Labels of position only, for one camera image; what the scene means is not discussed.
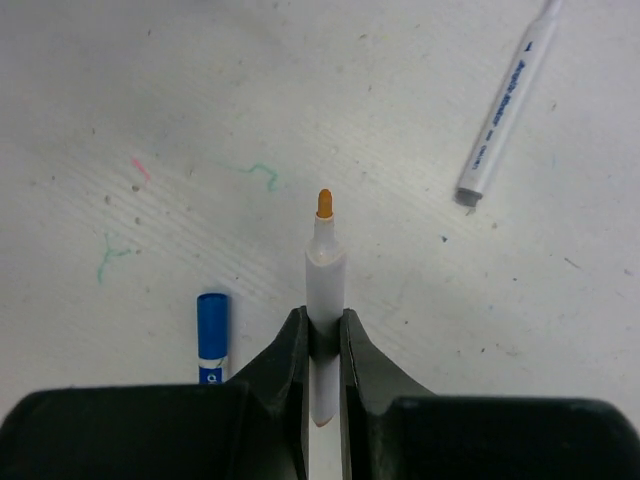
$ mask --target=orange marker end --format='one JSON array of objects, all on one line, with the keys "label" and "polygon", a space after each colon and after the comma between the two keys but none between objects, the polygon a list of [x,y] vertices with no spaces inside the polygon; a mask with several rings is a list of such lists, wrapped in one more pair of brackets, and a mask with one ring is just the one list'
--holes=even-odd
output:
[{"label": "orange marker end", "polygon": [[331,192],[326,188],[318,195],[318,211],[316,215],[318,218],[331,218],[333,216],[333,199],[331,198]]}]

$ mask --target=white table surface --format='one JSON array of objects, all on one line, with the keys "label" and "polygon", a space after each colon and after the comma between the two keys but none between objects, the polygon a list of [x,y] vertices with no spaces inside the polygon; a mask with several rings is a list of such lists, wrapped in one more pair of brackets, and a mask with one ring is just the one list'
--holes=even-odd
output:
[{"label": "white table surface", "polygon": [[[195,382],[212,288],[237,371],[304,303],[328,187],[348,305],[407,373],[640,426],[640,2],[566,2],[488,196],[452,201],[541,6],[2,2],[0,417],[43,388]],[[314,435],[314,478],[338,478]]]}]

